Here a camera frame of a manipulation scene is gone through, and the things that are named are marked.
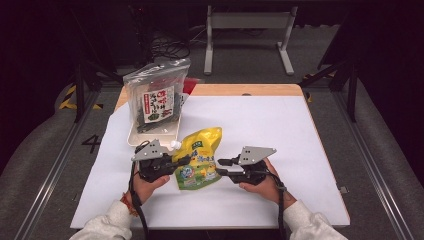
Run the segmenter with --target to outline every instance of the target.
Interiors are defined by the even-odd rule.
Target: long sleeve shirt
[[[91,219],[70,239],[131,239],[131,219],[127,206],[114,201],[106,215]],[[284,210],[284,221],[292,231],[291,240],[346,239],[334,230],[323,214],[312,213],[300,200]]]

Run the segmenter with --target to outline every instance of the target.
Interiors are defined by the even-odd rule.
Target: hand
[[[169,175],[162,176],[158,179],[156,179],[154,182],[149,183],[143,179],[140,178],[140,175],[136,172],[137,170],[134,170],[134,191],[137,193],[138,197],[140,198],[140,201],[142,204],[144,204],[147,199],[149,199],[153,192],[159,188],[165,185],[170,179]],[[131,199],[131,193],[127,191],[125,194],[127,200],[132,203]]]
[[[276,175],[278,177],[278,173],[275,170],[274,166],[272,166],[271,162],[268,160],[268,158],[264,158],[264,161],[266,163],[266,166],[268,167],[268,170]],[[243,188],[244,190],[251,192],[251,193],[257,193],[261,195],[261,197],[273,201],[275,203],[279,203],[279,194],[278,194],[278,188],[277,185],[272,179],[271,176],[266,176],[265,180],[263,180],[258,185],[252,185],[249,183],[242,182],[239,184],[239,187]],[[294,198],[289,192],[285,191],[284,195],[284,209],[288,208],[290,205],[296,202],[296,198]]]

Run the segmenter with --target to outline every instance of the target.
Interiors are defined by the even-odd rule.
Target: plastic bag
[[[178,150],[172,156],[173,161],[191,156],[190,164],[175,171],[180,190],[197,190],[221,179],[215,170],[214,157],[221,138],[222,128],[206,128],[188,135],[181,143],[175,144],[178,146],[174,145]]]
[[[138,133],[178,121],[190,59],[152,63],[124,76],[130,117]]]

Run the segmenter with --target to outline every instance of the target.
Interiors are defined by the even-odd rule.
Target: yellow package
[[[215,171],[215,150],[221,142],[222,128],[206,128],[185,137],[181,143],[176,143],[178,149],[173,161],[187,155],[191,157],[190,164],[177,168],[177,177],[180,190],[197,190],[210,185],[221,176]]]

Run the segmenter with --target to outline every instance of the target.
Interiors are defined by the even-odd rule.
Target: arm
[[[268,159],[264,159],[269,171],[278,176],[274,166]],[[278,204],[278,189],[274,180],[267,176],[257,186],[248,183],[240,183],[239,186],[248,192],[257,193],[263,198]],[[284,221],[292,231],[290,239],[346,239],[333,229],[326,217],[321,213],[312,213],[303,204],[297,201],[288,191],[283,194]]]
[[[134,176],[134,189],[141,202],[145,203],[156,188],[163,186],[168,181],[169,176],[166,175],[153,183],[148,183],[136,174]],[[70,239],[131,239],[130,224],[134,212],[131,194],[127,191],[122,196],[121,201],[112,203],[106,215],[91,219],[81,231],[74,234]]]

